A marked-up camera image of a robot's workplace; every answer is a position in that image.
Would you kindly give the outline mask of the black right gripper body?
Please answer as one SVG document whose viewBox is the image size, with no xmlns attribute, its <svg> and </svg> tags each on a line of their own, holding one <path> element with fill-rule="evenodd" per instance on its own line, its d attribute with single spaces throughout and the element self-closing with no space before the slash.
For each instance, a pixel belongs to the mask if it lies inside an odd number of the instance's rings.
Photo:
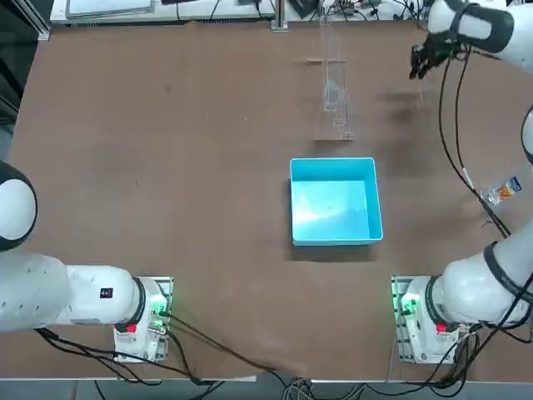
<svg viewBox="0 0 533 400">
<path fill-rule="evenodd" d="M 455 43 L 449 39 L 442 39 L 435 34 L 428 33 L 422 44 L 422 63 L 443 63 L 455 51 Z"/>
</svg>

